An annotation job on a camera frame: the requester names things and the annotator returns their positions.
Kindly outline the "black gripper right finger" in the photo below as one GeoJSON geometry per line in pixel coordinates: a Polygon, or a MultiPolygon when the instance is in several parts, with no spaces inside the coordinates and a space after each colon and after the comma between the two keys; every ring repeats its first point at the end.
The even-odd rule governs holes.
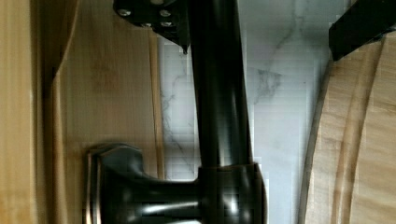
{"type": "Polygon", "coordinates": [[[329,29],[334,62],[395,30],[396,0],[357,0],[329,29]]]}

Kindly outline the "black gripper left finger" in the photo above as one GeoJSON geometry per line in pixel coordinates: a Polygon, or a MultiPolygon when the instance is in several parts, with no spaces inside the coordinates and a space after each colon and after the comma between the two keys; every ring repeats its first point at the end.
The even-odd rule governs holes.
{"type": "Polygon", "coordinates": [[[187,0],[113,0],[113,9],[129,23],[151,28],[187,53],[191,44],[187,0]]]}

